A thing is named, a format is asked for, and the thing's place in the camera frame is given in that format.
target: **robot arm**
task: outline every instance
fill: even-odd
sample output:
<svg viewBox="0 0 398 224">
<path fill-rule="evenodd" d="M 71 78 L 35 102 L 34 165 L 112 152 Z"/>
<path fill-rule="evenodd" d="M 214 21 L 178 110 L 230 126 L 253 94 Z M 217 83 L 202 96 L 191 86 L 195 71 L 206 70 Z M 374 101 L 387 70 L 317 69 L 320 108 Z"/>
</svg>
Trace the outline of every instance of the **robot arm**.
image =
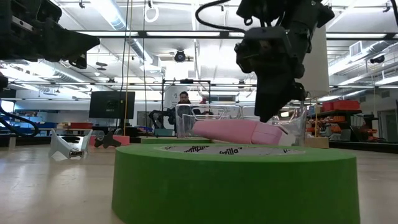
<svg viewBox="0 0 398 224">
<path fill-rule="evenodd" d="M 196 13 L 198 21 L 203 22 L 198 16 L 201 10 L 228 1 L 215 1 L 200 7 Z M 242 72 L 256 73 L 255 115 L 267 122 L 290 100 L 305 100 L 307 93 L 295 79 L 304 75 L 303 60 L 312 50 L 311 39 L 316 27 L 324 26 L 335 15 L 321 0 L 242 0 L 236 13 L 247 26 L 252 24 L 252 17 L 261 23 L 261 27 L 247 31 L 231 27 L 221 29 L 245 33 L 242 42 L 234 48 L 236 63 Z"/>
</svg>

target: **ceiling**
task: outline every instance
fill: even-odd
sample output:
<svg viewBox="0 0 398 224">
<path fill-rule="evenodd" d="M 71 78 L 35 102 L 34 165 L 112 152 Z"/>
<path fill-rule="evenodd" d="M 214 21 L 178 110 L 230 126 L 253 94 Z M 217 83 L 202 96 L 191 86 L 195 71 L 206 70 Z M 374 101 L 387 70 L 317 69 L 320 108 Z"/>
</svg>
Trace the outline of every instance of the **ceiling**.
<svg viewBox="0 0 398 224">
<path fill-rule="evenodd" d="M 84 9 L 79 6 L 79 0 L 52 0 L 62 8 L 63 16 L 60 25 L 70 30 L 114 30 L 104 18 L 92 1 L 83 1 Z M 194 20 L 195 9 L 207 0 L 161 0 L 153 1 L 153 5 L 159 9 L 159 17 L 154 22 L 146 22 L 144 19 L 144 6 L 147 8 L 147 1 L 134 1 L 132 12 L 127 12 L 127 1 L 116 1 L 118 8 L 123 15 L 123 19 L 131 24 L 131 30 L 215 30 L 214 28 L 203 26 Z M 214 24 L 240 27 L 248 29 L 256 27 L 259 22 L 254 20 L 252 26 L 245 26 L 243 19 L 236 15 L 239 0 L 227 2 L 223 8 L 221 6 L 211 7 L 201 12 L 201 17 Z M 390 2 L 386 0 L 329 0 L 323 1 L 324 4 L 333 6 L 336 14 L 334 20 L 327 25 L 327 32 L 398 32 L 392 9 L 383 12 Z M 148 10 L 148 18 L 155 16 L 155 10 Z M 198 54 L 195 57 L 195 41 L 198 47 Z M 198 63 L 198 76 L 203 80 L 212 80 L 219 83 L 237 83 L 238 80 L 255 80 L 256 76 L 245 74 L 240 71 L 235 63 L 234 45 L 239 40 L 233 39 L 138 39 L 144 51 L 151 55 L 158 56 L 164 69 L 158 73 L 148 73 L 146 75 L 150 82 L 159 82 L 164 77 L 168 66 L 175 64 L 173 55 L 176 50 L 184 50 L 185 54 L 192 58 L 191 62 L 184 62 L 188 70 L 195 69 L 195 61 Z M 355 40 L 329 40 L 327 42 L 328 61 L 332 62 L 349 52 L 349 46 L 355 44 Z M 364 45 L 372 45 L 375 42 L 366 42 Z M 395 62 L 395 54 L 391 53 L 389 60 Z M 105 71 L 99 71 L 96 62 L 108 64 Z M 135 80 L 143 80 L 144 72 L 140 69 L 140 60 L 130 49 L 124 39 L 101 39 L 101 45 L 88 52 L 88 68 L 80 70 L 74 67 L 68 68 L 81 75 L 79 79 L 84 82 L 94 80 L 95 82 L 106 82 L 109 78 L 115 78 L 121 82 L 121 77 L 135 77 Z M 331 85 L 338 85 L 341 82 L 360 75 L 365 72 L 364 61 L 356 62 L 344 71 L 339 71 L 330 75 Z"/>
</svg>

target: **ceiling duct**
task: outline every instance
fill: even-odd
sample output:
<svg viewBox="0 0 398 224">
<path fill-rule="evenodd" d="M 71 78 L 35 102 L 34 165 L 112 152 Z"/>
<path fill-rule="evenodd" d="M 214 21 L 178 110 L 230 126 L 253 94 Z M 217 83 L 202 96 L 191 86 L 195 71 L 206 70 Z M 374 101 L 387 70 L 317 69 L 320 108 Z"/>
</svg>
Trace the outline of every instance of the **ceiling duct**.
<svg viewBox="0 0 398 224">
<path fill-rule="evenodd" d="M 381 53 L 383 50 L 396 43 L 397 41 L 394 40 L 383 40 L 372 44 L 365 49 L 362 49 L 360 53 L 355 54 L 354 56 L 351 56 L 351 52 L 347 52 L 344 55 L 329 62 L 329 75 L 333 75 L 347 68 L 350 68 L 352 65 L 354 65 L 355 62 L 358 62 L 361 59 L 373 58 L 377 54 Z"/>
<path fill-rule="evenodd" d="M 126 30 L 127 23 L 121 14 L 120 8 L 115 0 L 95 0 L 91 1 L 94 8 L 104 17 L 104 19 L 112 26 L 115 30 Z M 130 38 L 126 39 L 131 49 L 136 53 L 137 57 L 142 63 L 152 64 L 154 61 L 160 61 L 155 55 L 151 55 L 145 51 L 142 45 L 137 39 Z"/>
</svg>

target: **pink object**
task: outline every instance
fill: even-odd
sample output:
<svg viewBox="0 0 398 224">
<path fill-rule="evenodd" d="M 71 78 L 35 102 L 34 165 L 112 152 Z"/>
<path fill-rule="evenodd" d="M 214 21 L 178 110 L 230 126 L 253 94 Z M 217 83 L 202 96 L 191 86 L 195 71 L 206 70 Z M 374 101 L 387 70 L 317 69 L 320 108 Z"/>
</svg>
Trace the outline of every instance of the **pink object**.
<svg viewBox="0 0 398 224">
<path fill-rule="evenodd" d="M 208 139 L 236 144 L 291 146 L 295 136 L 281 126 L 243 119 L 197 121 L 193 133 Z"/>
<path fill-rule="evenodd" d="M 89 145 L 94 146 L 95 137 L 96 136 L 91 136 L 90 137 Z M 119 141 L 122 144 L 122 146 L 129 146 L 130 145 L 130 136 L 113 136 L 113 139 Z"/>
</svg>

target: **wooden block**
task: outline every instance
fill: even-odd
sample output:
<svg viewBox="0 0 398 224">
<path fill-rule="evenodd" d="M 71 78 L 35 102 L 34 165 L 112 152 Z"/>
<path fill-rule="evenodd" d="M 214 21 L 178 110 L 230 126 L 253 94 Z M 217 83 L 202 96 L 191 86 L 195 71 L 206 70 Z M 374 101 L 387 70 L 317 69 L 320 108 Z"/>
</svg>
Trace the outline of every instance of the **wooden block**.
<svg viewBox="0 0 398 224">
<path fill-rule="evenodd" d="M 313 147 L 318 149 L 328 149 L 329 139 L 328 138 L 305 138 L 305 147 Z"/>
</svg>

